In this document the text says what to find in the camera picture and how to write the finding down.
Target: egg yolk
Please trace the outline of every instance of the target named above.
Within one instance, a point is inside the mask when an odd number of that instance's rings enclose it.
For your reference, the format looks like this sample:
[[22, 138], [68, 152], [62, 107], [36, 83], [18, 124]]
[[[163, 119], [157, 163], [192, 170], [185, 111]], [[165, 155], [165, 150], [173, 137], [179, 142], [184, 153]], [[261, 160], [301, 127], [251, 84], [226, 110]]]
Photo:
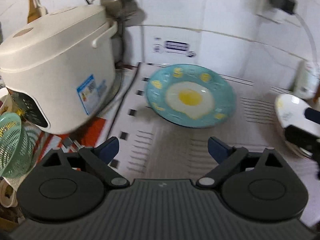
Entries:
[[192, 89], [183, 89], [179, 92], [179, 99], [188, 106], [196, 106], [202, 102], [202, 95]]

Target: silver screw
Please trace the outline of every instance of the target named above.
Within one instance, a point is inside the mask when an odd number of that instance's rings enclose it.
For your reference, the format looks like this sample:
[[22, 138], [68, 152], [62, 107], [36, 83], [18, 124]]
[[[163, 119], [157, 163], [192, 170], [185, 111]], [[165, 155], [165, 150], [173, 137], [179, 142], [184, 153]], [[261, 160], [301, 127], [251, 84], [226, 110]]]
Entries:
[[204, 178], [199, 179], [198, 182], [202, 186], [212, 186], [214, 184], [214, 179], [208, 178], [208, 177], [204, 177]]
[[127, 180], [125, 178], [114, 178], [111, 180], [111, 183], [115, 186], [124, 186]]

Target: power cord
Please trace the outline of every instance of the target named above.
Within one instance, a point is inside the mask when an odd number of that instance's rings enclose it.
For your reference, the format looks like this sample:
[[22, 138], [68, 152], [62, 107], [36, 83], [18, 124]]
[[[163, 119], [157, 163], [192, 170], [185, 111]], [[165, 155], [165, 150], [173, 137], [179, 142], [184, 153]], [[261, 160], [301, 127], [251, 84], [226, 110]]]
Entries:
[[317, 75], [319, 76], [320, 74], [320, 69], [319, 69], [319, 65], [318, 65], [318, 56], [317, 56], [317, 48], [316, 48], [316, 43], [315, 40], [312, 36], [312, 33], [308, 27], [308, 25], [306, 24], [306, 22], [302, 19], [302, 17], [299, 14], [295, 14], [296, 18], [299, 20], [299, 22], [301, 23], [301, 26], [304, 28], [304, 30], [307, 33], [310, 45], [311, 45], [311, 50], [312, 50], [312, 57], [313, 57], [313, 63], [317, 69]]
[[[92, 4], [89, 0], [85, 0], [87, 4]], [[120, 55], [120, 60], [116, 62], [116, 66], [122, 66], [123, 65], [123, 60], [124, 60], [124, 53], [125, 53], [125, 42], [124, 42], [124, 29], [125, 29], [125, 24], [124, 24], [124, 18], [125, 18], [125, 3], [123, 0], [120, 0], [121, 5], [122, 5], [122, 10], [120, 13], [119, 17], [115, 17], [114, 20], [118, 22], [118, 35], [121, 40], [121, 55]]]

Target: rice cooker lid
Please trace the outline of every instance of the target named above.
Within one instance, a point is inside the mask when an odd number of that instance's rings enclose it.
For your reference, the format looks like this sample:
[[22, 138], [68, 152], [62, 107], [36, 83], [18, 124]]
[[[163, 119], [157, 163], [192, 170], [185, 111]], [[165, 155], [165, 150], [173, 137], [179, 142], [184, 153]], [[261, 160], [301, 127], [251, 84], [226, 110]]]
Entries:
[[27, 24], [0, 45], [0, 69], [31, 68], [58, 55], [107, 21], [103, 6], [70, 7]]

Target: teal plate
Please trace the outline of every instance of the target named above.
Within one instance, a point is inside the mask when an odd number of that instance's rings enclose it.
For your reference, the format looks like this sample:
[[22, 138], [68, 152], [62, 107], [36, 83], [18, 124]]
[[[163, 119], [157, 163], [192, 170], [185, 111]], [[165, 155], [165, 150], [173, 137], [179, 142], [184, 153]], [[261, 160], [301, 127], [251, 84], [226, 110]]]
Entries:
[[161, 117], [192, 128], [215, 126], [236, 109], [233, 88], [214, 71], [197, 65], [161, 68], [150, 77], [146, 97]]

